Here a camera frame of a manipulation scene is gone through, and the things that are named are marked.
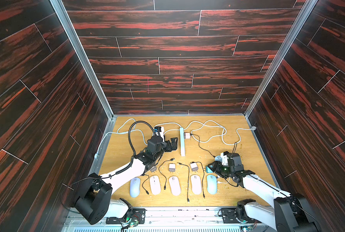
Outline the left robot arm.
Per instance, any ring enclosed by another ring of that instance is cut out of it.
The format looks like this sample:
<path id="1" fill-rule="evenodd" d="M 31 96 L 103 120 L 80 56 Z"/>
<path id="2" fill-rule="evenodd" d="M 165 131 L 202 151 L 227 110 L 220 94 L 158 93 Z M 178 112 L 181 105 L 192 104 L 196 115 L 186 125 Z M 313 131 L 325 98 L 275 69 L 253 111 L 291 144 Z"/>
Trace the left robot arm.
<path id="1" fill-rule="evenodd" d="M 139 154 L 133 154 L 129 164 L 101 176 L 90 174 L 79 182 L 71 206 L 91 224 L 103 217 L 116 217 L 126 222 L 132 206 L 124 199 L 112 200 L 112 194 L 132 179 L 144 175 L 156 166 L 165 152 L 177 149 L 178 138 L 164 141 L 158 135 L 148 140 L 147 147 Z"/>

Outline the teal adapter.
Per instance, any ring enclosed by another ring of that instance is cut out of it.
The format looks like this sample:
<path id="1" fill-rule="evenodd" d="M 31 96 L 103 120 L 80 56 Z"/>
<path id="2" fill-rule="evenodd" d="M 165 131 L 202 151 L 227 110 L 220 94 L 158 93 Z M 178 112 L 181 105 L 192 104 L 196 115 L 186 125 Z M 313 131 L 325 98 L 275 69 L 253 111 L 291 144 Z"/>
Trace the teal adapter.
<path id="1" fill-rule="evenodd" d="M 210 167 L 209 167 L 209 166 L 206 166 L 206 173 L 208 173 L 208 174 L 213 173 L 213 171 L 210 169 Z"/>

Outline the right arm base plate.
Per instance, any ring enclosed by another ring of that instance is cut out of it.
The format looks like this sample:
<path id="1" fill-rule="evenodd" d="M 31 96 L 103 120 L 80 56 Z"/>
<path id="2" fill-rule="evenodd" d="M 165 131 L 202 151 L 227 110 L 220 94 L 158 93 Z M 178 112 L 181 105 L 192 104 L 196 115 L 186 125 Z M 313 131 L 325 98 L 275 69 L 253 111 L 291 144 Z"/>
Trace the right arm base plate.
<path id="1" fill-rule="evenodd" d="M 235 224 L 235 223 L 242 223 L 242 224 L 254 224 L 255 220 L 248 219 L 238 219 L 236 214 L 236 208 L 221 208 L 219 209 L 217 215 L 222 218 L 224 224 Z"/>

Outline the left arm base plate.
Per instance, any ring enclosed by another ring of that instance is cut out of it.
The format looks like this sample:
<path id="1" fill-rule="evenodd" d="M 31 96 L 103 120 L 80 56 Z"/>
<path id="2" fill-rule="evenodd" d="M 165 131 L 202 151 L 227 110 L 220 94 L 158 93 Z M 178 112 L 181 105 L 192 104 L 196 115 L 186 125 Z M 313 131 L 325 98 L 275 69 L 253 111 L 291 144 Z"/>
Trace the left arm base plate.
<path id="1" fill-rule="evenodd" d="M 128 210 L 122 218 L 110 217 L 106 218 L 106 224 L 123 224 L 130 227 L 138 226 L 145 223 L 145 208 L 133 208 Z"/>

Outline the pink mouse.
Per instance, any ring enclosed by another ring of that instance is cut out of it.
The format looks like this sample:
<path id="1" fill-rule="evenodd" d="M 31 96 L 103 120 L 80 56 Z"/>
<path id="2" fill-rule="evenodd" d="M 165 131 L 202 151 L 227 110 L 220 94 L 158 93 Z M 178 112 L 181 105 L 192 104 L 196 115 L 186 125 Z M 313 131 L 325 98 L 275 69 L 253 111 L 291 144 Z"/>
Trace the pink mouse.
<path id="1" fill-rule="evenodd" d="M 192 184 L 192 192 L 195 194 L 195 195 L 199 195 L 201 194 L 202 192 L 202 183 L 201 183 L 201 178 L 199 175 L 192 175 L 190 177 L 190 180 L 191 180 L 191 184 Z"/>
<path id="2" fill-rule="evenodd" d="M 177 176 L 172 176 L 169 178 L 169 184 L 171 193 L 174 196 L 179 196 L 181 194 L 180 182 Z"/>
<path id="3" fill-rule="evenodd" d="M 150 177 L 150 188 L 153 195 L 158 195 L 161 193 L 161 184 L 159 176 L 154 175 Z"/>

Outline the white mouse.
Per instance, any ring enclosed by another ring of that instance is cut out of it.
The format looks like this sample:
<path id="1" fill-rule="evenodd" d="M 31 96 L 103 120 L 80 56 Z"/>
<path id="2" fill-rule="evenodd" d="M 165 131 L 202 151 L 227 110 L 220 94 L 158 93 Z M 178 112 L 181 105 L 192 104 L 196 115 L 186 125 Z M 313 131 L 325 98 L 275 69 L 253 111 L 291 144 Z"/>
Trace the white mouse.
<path id="1" fill-rule="evenodd" d="M 140 178 L 135 177 L 130 181 L 129 194 L 132 198 L 136 198 L 140 194 Z"/>

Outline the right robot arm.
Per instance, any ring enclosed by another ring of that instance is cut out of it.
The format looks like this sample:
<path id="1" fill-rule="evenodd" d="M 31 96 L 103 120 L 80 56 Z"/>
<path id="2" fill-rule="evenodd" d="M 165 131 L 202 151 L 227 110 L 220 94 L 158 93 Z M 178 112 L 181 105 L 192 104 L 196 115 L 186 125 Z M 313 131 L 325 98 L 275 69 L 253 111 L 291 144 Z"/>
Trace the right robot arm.
<path id="1" fill-rule="evenodd" d="M 225 151 L 207 168 L 219 177 L 230 178 L 238 187 L 255 193 L 268 203 L 268 206 L 263 206 L 253 199 L 239 201 L 235 210 L 239 222 L 260 221 L 278 232 L 321 231 L 303 195 L 281 190 L 262 180 L 253 171 L 246 170 L 239 154 Z"/>

